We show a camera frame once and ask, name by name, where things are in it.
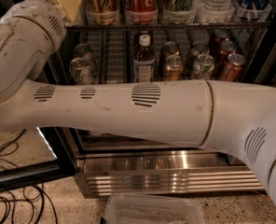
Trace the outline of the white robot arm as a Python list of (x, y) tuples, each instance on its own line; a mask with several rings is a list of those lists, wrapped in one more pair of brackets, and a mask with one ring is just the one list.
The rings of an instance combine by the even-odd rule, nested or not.
[(68, 127), (229, 154), (255, 174), (276, 206), (276, 87), (264, 78), (55, 86), (35, 99), (47, 59), (64, 36), (46, 0), (25, 0), (0, 19), (0, 128)]

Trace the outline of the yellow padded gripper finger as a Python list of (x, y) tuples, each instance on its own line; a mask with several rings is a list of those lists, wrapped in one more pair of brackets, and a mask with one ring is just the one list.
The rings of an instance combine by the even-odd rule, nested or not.
[(68, 23), (79, 23), (83, 0), (49, 0)]

